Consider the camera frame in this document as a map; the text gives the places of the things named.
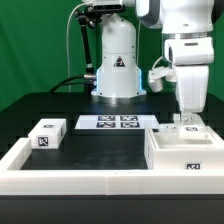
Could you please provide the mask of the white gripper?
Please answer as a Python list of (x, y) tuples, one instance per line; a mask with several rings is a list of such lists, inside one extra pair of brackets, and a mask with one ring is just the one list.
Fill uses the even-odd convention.
[(214, 61), (211, 37), (195, 39), (167, 39), (164, 56), (177, 77), (176, 98), (181, 122), (192, 124), (193, 115), (202, 112), (206, 102), (209, 65)]

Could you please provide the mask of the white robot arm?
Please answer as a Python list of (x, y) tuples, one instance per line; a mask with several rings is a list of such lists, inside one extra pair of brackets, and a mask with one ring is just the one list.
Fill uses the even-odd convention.
[(96, 73), (92, 96), (116, 103), (146, 93), (137, 70), (137, 32), (120, 14), (135, 11), (143, 27), (143, 50), (155, 49), (168, 63), (152, 67), (147, 83), (153, 92), (163, 90), (163, 82), (173, 82), (180, 116), (203, 111), (206, 102), (209, 65), (215, 50), (214, 24), (224, 14), (224, 0), (82, 0), (89, 24), (102, 27), (102, 64)]

